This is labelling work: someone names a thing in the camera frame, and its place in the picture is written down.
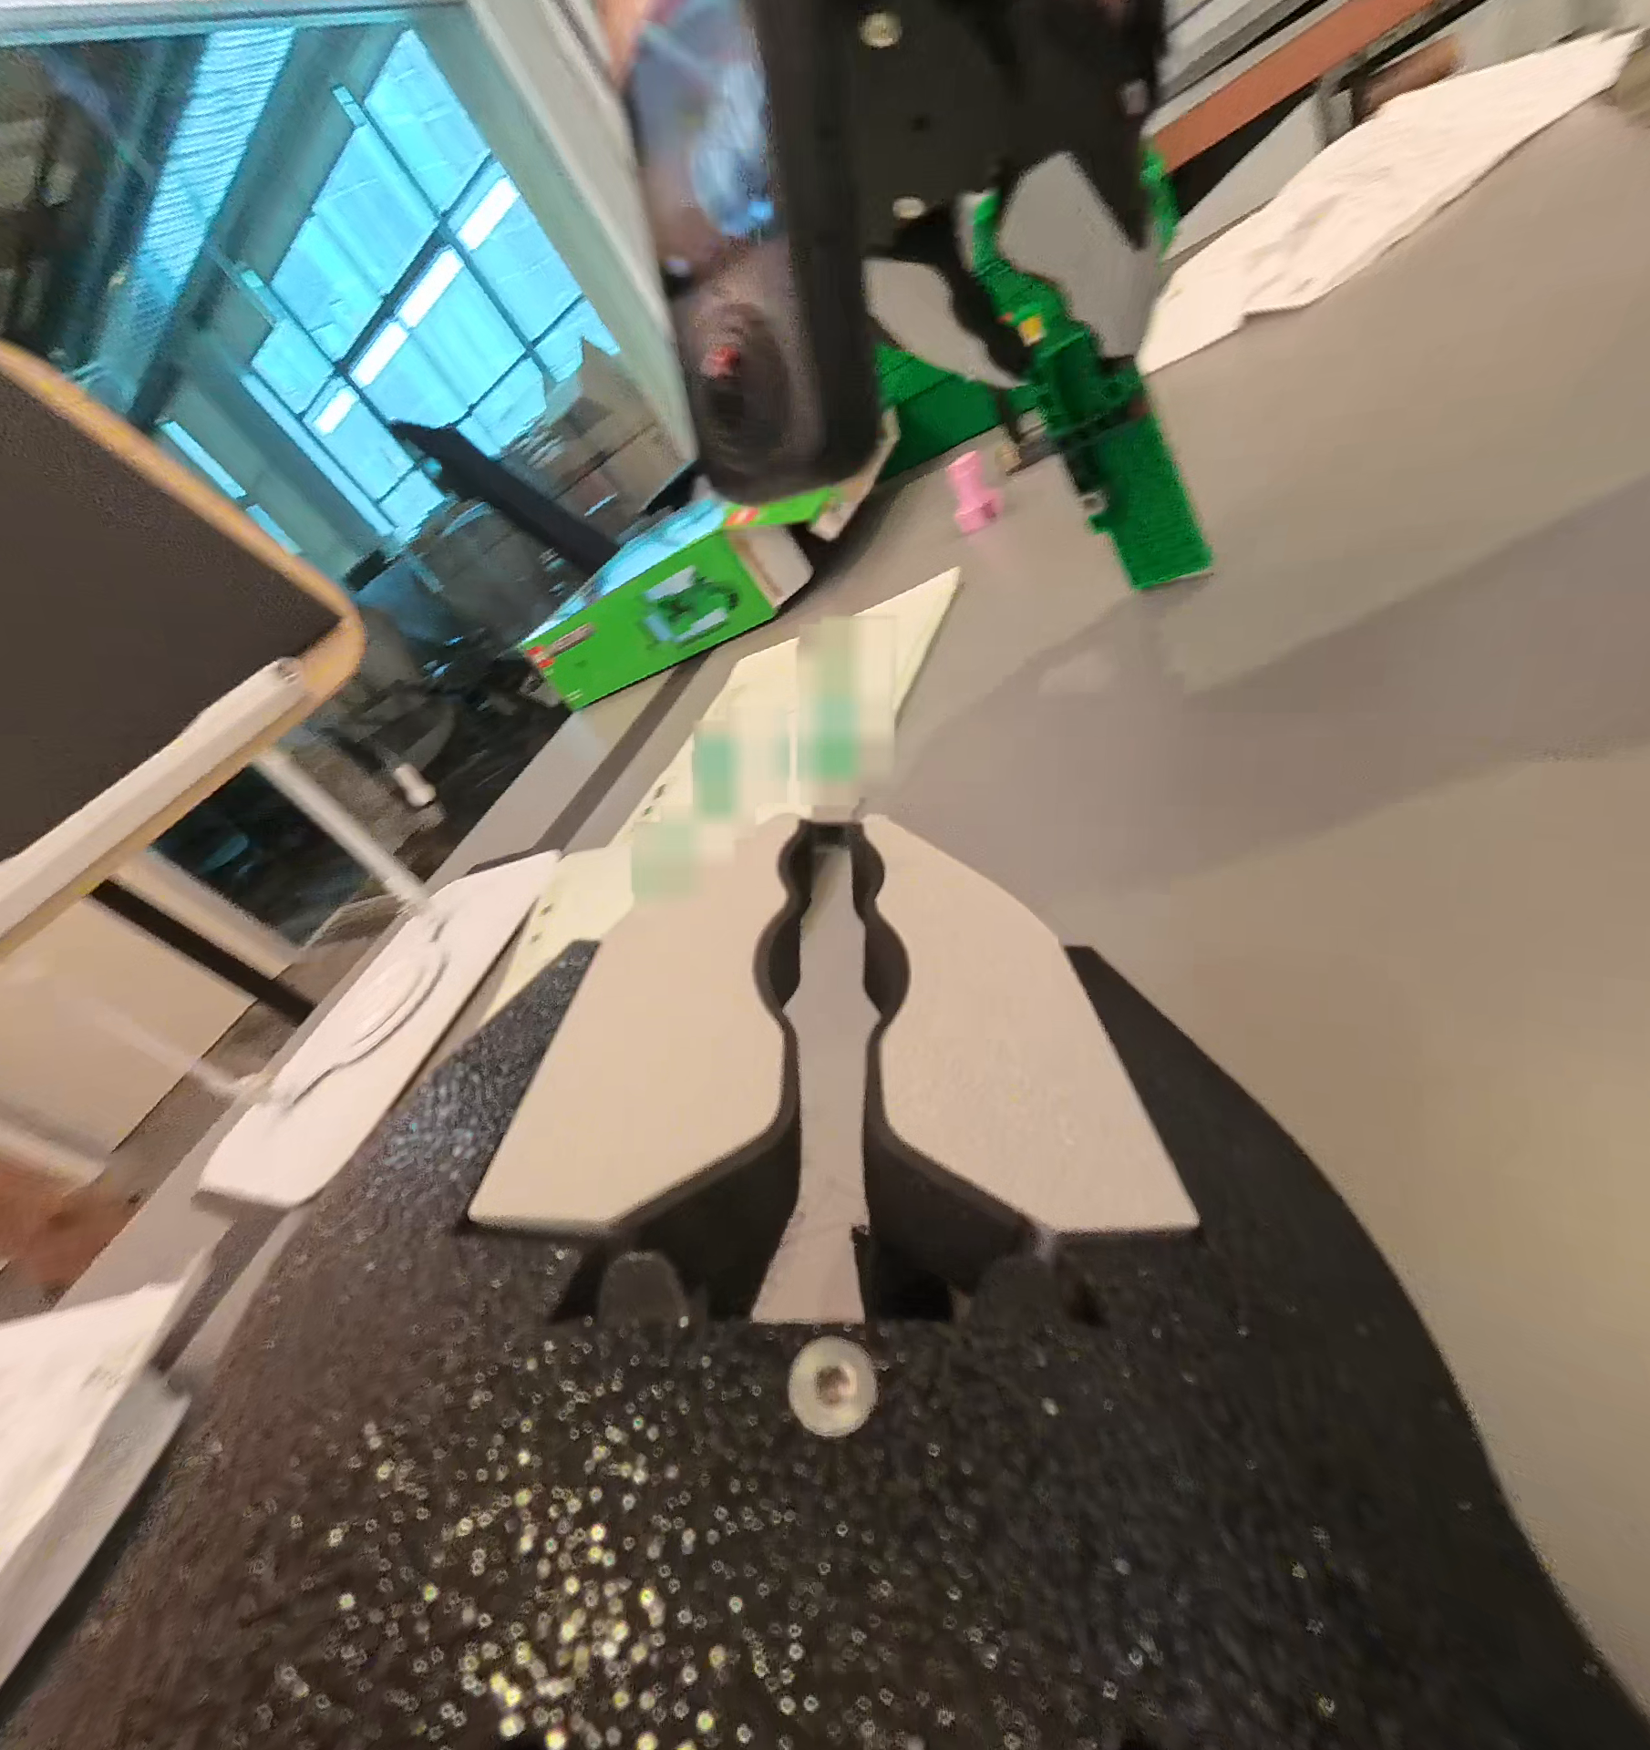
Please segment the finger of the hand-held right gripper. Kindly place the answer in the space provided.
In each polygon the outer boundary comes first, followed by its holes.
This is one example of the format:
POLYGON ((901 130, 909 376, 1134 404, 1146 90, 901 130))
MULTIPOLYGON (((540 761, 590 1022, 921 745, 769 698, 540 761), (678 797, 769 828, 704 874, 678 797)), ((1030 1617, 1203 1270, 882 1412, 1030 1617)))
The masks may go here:
POLYGON ((967 382, 1026 380, 1030 349, 972 274, 866 256, 860 284, 868 317, 899 351, 967 382))
POLYGON ((1016 272, 1055 290, 1087 329, 1144 329, 1160 292, 1160 248, 1142 211, 1140 240, 1119 224, 1067 151, 1032 163, 1010 187, 994 246, 1016 272))

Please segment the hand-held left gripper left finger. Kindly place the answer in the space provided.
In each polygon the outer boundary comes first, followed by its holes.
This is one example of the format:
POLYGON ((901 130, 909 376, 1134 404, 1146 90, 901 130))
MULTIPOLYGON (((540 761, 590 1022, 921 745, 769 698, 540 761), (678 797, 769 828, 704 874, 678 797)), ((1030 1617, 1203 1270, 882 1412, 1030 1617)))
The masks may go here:
POLYGON ((582 1252, 601 1286, 665 1258, 718 1317, 753 1312, 799 1197, 799 984, 813 826, 773 816, 592 952, 467 1207, 582 1252))

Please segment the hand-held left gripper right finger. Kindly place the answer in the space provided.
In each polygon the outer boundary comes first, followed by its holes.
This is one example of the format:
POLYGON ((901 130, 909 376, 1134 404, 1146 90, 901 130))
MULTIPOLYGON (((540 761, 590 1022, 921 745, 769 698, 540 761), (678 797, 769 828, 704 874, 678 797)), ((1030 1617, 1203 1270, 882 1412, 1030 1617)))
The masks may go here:
POLYGON ((852 1237, 872 1317, 949 1319, 998 1276, 1199 1213, 1069 952, 1030 907, 884 814, 848 834, 866 1045, 852 1237))

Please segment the green building brick baseplate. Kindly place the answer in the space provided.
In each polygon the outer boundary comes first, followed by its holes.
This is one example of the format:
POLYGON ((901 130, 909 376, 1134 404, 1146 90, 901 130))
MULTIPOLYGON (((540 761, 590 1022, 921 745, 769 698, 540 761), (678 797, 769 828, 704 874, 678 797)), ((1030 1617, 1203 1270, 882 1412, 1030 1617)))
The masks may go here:
MULTIPOLYGON (((1140 189, 1162 264, 1178 230, 1178 203, 1152 146, 1142 147, 1140 189)), ((1030 366, 1016 386, 967 382, 899 351, 876 327, 880 394, 895 418, 884 469, 901 473, 996 434, 1010 467, 1036 449, 1063 465, 1089 528, 1111 542, 1132 587, 1207 572, 1207 538, 1138 365, 1144 329, 1087 329, 1065 315, 1051 286, 1000 258, 994 230, 1008 191, 996 185, 935 207, 897 203, 895 254, 888 258, 972 274, 1030 349, 1030 366)))

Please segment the grey desk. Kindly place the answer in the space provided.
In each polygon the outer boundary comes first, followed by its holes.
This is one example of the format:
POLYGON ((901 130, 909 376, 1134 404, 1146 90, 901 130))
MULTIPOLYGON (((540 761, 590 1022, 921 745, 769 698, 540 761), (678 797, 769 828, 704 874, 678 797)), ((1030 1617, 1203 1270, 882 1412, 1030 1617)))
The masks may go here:
POLYGON ((276 1221, 5 1746, 1650 1746, 1650 126, 1596 98, 1166 372, 1217 572, 1028 491, 880 808, 1063 941, 1201 1215, 856 1331, 824 850, 751 1321, 463 1191, 580 966, 276 1221))

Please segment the white paper sheets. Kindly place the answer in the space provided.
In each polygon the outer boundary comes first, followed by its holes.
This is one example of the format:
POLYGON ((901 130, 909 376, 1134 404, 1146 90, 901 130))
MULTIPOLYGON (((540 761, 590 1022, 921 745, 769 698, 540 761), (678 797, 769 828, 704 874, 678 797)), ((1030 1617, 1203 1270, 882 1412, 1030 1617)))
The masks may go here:
POLYGON ((1138 349, 1142 372, 1351 280, 1495 163, 1604 94, 1638 41, 1640 31, 1580 35, 1385 102, 1172 272, 1138 349))

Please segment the white flat plate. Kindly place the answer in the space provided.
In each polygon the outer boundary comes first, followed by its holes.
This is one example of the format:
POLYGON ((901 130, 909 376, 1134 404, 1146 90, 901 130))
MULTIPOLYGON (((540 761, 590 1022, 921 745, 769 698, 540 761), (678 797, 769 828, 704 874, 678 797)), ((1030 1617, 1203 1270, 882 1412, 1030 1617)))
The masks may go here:
POLYGON ((426 887, 288 755, 254 761, 384 887, 398 925, 242 1096, 201 1168, 201 1193, 288 1211, 319 1193, 398 1100, 528 919, 560 862, 534 852, 426 887))

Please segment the printed instruction sheet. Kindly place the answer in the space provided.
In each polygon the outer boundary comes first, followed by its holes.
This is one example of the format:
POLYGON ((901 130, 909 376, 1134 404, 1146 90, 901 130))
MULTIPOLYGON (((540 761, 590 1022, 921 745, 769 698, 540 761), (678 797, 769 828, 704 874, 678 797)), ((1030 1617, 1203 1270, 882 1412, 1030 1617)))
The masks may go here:
POLYGON ((957 599, 957 566, 740 658, 605 846, 566 854, 495 1004, 637 903, 674 901, 771 820, 850 820, 890 775, 911 686, 957 599))

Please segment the green cardboard box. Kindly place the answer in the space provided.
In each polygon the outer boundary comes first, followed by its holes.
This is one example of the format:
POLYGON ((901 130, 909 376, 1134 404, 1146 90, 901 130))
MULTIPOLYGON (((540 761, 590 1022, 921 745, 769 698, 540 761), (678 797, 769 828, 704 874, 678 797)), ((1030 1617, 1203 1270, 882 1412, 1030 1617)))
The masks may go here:
POLYGON ((769 623, 813 576, 797 538, 836 499, 809 491, 765 505, 704 495, 631 538, 519 643, 570 710, 769 623))

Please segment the dark wood-edged board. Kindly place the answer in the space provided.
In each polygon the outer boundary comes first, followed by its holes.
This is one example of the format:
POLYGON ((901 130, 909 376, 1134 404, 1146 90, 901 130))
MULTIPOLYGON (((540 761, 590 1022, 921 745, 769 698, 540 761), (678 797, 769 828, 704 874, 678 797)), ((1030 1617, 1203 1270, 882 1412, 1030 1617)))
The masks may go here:
POLYGON ((351 682, 349 595, 0 339, 0 960, 351 682))

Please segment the white paper sheet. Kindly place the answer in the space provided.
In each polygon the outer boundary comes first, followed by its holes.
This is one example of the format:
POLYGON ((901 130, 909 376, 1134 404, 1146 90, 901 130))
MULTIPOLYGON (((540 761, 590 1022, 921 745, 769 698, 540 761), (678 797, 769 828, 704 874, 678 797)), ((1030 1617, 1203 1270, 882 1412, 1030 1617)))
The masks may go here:
POLYGON ((179 1430, 155 1357, 201 1280, 0 1323, 0 1688, 179 1430))

